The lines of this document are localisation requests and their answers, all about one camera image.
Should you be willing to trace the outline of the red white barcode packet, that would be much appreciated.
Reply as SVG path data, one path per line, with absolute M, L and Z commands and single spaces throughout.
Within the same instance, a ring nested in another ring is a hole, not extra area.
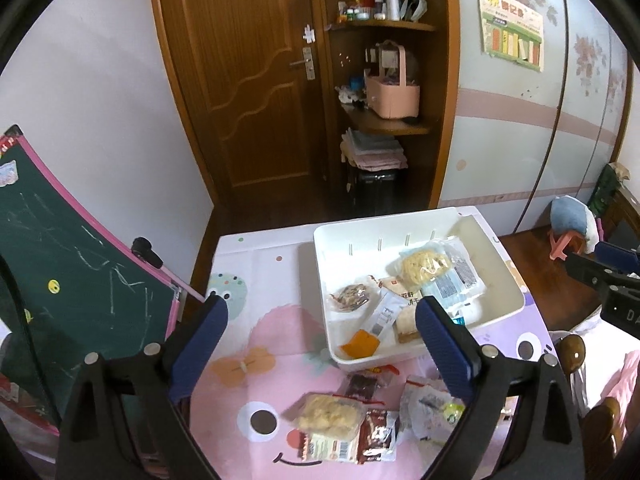
M 320 434 L 303 434 L 299 457 L 303 462 L 356 464 L 358 445 L 359 436 L 350 440 L 338 440 Z

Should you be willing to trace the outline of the dark red small packet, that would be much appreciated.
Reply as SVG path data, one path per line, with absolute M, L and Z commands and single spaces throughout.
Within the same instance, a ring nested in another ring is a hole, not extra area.
M 369 402 L 378 390 L 387 388 L 399 375 L 400 371 L 393 365 L 376 366 L 349 373 L 345 378 L 342 396 Z

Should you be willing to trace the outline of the brown wooden door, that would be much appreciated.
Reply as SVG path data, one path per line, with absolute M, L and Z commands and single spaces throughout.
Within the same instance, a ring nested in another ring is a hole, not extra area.
M 309 81 L 311 0 L 157 0 L 176 99 L 218 209 L 273 223 L 326 212 L 320 80 Z

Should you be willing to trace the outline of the dark brown snack packet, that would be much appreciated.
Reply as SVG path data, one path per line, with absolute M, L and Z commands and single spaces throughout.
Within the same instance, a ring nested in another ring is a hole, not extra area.
M 372 408 L 364 416 L 358 441 L 358 463 L 396 460 L 399 413 Z

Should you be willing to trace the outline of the pink small stool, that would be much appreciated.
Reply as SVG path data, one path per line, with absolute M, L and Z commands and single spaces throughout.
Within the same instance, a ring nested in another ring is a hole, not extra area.
M 550 230 L 548 232 L 548 237 L 550 243 L 549 258 L 551 260 L 560 259 L 565 261 L 568 250 L 570 252 L 576 252 L 578 255 L 585 251 L 585 237 L 576 231 L 569 230 L 562 234 L 555 234 L 555 232 Z

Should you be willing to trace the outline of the green chalkboard pink frame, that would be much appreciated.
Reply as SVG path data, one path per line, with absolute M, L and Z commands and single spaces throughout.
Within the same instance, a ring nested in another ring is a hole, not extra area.
M 58 433 L 86 354 L 124 358 L 175 330 L 182 284 L 73 198 L 19 126 L 1 136 L 1 401 Z

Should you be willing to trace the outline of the blue white plush pillow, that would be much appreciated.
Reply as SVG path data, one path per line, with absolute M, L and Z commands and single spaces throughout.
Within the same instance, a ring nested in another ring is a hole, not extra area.
M 585 241 L 586 254 L 592 254 L 600 242 L 596 217 L 586 204 L 574 196 L 556 196 L 552 200 L 550 226 L 554 235 L 564 235 L 570 231 L 578 233 Z

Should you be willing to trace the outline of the stack of folded cloths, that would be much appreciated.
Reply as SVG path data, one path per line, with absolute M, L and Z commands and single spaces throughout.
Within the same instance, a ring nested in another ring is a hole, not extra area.
M 364 171 L 408 167 L 404 149 L 393 136 L 376 136 L 348 128 L 342 135 L 340 150 L 342 162 Z

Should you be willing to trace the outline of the yellow noodle snack bag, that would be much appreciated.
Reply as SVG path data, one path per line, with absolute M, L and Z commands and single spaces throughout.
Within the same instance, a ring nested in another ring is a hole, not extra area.
M 442 242 L 428 242 L 400 255 L 399 276 L 411 287 L 421 287 L 446 274 L 454 265 Z

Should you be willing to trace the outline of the pink handled basket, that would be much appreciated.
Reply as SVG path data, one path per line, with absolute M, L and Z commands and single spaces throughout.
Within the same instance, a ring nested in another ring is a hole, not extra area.
M 420 114 L 420 86 L 408 77 L 408 56 L 404 46 L 385 40 L 376 46 L 378 73 L 364 71 L 367 106 L 382 119 L 417 118 Z

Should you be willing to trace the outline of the yellow crisps snack bag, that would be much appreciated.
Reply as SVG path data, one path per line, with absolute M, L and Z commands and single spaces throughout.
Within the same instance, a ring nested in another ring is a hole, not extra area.
M 311 393 L 293 419 L 293 425 L 304 434 L 340 441 L 350 441 L 358 434 L 367 408 L 354 399 Z

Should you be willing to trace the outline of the pink cartoon table cloth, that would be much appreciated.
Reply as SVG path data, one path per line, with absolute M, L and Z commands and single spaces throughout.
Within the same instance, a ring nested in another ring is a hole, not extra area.
M 405 432 L 394 462 L 303 462 L 292 407 L 308 393 L 341 389 L 347 370 L 329 352 L 314 230 L 228 235 L 213 258 L 208 290 L 227 301 L 230 321 L 191 400 L 196 442 L 225 479 L 417 479 L 434 445 Z M 473 334 L 510 358 L 552 349 L 547 327 L 510 256 L 523 291 L 520 313 Z

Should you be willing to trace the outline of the white cylinder bottle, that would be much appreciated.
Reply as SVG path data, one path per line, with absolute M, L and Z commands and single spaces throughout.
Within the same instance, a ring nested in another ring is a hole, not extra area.
M 385 0 L 386 18 L 389 21 L 400 20 L 400 0 Z

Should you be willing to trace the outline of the orange white snack packet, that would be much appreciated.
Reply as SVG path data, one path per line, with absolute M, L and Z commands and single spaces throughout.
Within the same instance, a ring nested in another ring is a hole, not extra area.
M 388 289 L 380 292 L 380 300 L 372 313 L 361 323 L 352 338 L 341 345 L 351 359 L 370 358 L 378 350 L 383 338 L 393 327 L 409 301 Z

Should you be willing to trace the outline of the white plastic storage tray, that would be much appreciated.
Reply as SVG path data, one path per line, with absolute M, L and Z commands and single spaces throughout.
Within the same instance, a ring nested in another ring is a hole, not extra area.
M 426 353 L 426 347 L 419 339 L 400 344 L 396 334 L 390 332 L 370 358 L 345 356 L 341 345 L 356 333 L 372 309 L 337 312 L 329 294 L 360 278 L 386 278 L 402 252 L 448 236 L 460 238 L 486 285 L 484 294 L 463 308 L 465 326 L 476 333 L 520 313 L 525 299 L 514 267 L 490 225 L 473 206 L 334 222 L 314 230 L 326 340 L 332 359 L 342 370 L 351 372 L 418 358 Z

